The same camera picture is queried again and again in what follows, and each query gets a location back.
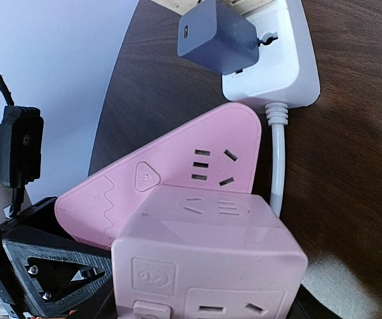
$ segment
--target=cable strain relief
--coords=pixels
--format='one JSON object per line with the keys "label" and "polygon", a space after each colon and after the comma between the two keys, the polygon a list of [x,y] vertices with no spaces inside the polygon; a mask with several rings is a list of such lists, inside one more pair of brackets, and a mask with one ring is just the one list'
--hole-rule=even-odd
{"label": "cable strain relief", "polygon": [[266,117],[269,126],[274,124],[288,125],[288,105],[282,102],[266,104]]}

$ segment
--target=beige object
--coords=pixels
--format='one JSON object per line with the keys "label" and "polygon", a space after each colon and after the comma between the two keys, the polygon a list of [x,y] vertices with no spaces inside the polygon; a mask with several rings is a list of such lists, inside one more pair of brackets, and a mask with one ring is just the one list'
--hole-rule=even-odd
{"label": "beige object", "polygon": [[[152,0],[167,9],[170,9],[180,15],[184,15],[186,12],[194,8],[199,0]],[[241,15],[246,15],[247,13],[258,9],[273,0],[221,0],[226,3],[229,7],[232,7]]]}

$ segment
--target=embossed logo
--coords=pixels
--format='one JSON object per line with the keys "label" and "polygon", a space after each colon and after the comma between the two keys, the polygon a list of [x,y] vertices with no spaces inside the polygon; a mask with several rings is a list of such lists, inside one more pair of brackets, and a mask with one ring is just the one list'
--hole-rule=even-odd
{"label": "embossed logo", "polygon": [[173,263],[133,258],[133,289],[173,296],[176,266]]}

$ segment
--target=triangular button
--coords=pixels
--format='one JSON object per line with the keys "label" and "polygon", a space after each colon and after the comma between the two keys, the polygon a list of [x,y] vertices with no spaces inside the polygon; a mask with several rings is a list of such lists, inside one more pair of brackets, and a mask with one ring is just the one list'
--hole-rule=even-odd
{"label": "triangular button", "polygon": [[161,177],[146,162],[141,161],[136,166],[135,188],[138,191],[147,191],[148,189],[158,185]]}

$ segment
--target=power button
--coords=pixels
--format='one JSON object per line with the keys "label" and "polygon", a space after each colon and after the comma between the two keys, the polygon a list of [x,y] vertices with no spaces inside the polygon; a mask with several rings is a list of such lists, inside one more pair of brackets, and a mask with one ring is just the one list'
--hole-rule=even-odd
{"label": "power button", "polygon": [[170,319],[171,308],[164,304],[138,300],[133,305],[133,313],[139,319]]}
{"label": "power button", "polygon": [[158,173],[148,165],[141,161],[136,166],[135,188],[138,191],[147,191],[148,189],[158,185],[161,178]]}

